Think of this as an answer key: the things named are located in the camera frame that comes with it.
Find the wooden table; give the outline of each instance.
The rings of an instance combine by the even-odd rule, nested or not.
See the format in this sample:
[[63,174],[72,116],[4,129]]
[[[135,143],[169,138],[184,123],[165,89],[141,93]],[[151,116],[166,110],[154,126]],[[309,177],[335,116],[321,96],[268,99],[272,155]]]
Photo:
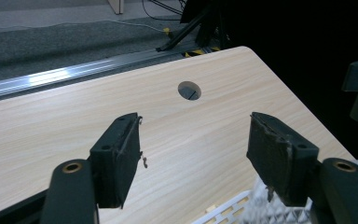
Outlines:
[[[183,81],[201,96],[178,93]],[[102,223],[189,223],[251,189],[251,113],[270,114],[308,138],[319,160],[351,154],[245,47],[146,67],[0,101],[0,210],[48,187],[53,169],[86,159],[112,121],[138,112],[140,161],[123,210]]]

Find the floor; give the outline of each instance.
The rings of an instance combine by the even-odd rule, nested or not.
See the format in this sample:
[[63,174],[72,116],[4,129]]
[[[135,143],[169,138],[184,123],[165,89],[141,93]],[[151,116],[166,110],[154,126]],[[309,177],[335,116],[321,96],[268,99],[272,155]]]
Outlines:
[[[160,2],[182,10],[177,0]],[[144,4],[147,13],[153,17],[176,15],[148,0],[144,0]],[[0,0],[0,32],[64,23],[125,21],[145,17],[148,16],[143,0],[124,0],[124,13],[119,15],[107,0]]]

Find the gray carpet floor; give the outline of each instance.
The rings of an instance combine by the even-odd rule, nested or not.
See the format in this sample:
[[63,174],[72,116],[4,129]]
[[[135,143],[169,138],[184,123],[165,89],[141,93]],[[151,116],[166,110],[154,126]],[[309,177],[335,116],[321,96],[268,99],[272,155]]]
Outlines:
[[[157,21],[150,18],[125,22],[145,24],[159,28],[159,30],[169,28],[174,35],[185,26],[185,24],[180,24],[179,21]],[[183,41],[194,41],[197,30]],[[112,21],[62,24],[3,32],[0,33],[0,80],[155,49],[167,41],[169,41],[169,37],[163,32],[142,26],[118,24]],[[29,91],[0,96],[0,100],[180,59],[183,59],[181,54],[172,55],[89,77],[81,77]]]

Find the dark background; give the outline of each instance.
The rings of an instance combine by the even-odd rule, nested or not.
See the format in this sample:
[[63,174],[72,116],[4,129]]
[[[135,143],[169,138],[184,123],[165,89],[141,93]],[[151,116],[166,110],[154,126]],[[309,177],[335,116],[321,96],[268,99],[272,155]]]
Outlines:
[[232,46],[251,48],[358,159],[357,92],[341,89],[358,61],[358,0],[227,0]]

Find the metal rail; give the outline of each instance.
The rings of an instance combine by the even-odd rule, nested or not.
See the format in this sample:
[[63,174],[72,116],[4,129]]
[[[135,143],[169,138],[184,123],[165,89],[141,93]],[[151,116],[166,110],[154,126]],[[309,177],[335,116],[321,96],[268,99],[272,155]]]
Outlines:
[[185,51],[191,51],[198,48],[199,47],[193,41],[188,41],[178,45],[175,49],[172,50],[165,50],[161,52],[157,52],[155,49],[145,50],[118,55],[105,60],[82,63],[46,72],[35,73],[28,76],[0,80],[0,96],[9,95],[19,91],[26,91],[69,79],[112,71],[135,63],[143,63],[149,60],[162,58]]

